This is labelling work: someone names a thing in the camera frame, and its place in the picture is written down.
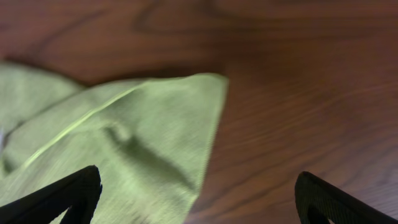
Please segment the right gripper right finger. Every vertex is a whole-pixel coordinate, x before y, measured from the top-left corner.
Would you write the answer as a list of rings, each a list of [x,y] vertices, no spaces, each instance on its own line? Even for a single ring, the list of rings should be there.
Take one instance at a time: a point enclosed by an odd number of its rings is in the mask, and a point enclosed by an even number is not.
[[[301,224],[397,224],[397,220],[352,197],[310,172],[295,183]]]

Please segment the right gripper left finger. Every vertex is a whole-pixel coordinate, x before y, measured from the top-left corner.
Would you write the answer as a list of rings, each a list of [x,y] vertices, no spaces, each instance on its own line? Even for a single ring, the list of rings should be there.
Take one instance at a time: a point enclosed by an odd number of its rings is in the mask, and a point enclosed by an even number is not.
[[[90,224],[103,186],[96,166],[85,167],[1,207],[1,224]]]

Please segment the light green microfibre cloth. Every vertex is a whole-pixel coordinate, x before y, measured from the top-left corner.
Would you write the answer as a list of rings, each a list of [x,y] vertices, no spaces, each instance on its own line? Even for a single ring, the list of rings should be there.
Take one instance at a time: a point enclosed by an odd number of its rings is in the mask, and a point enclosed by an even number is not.
[[[79,85],[1,64],[1,204],[86,166],[93,223],[184,222],[200,194],[228,80],[214,73]]]

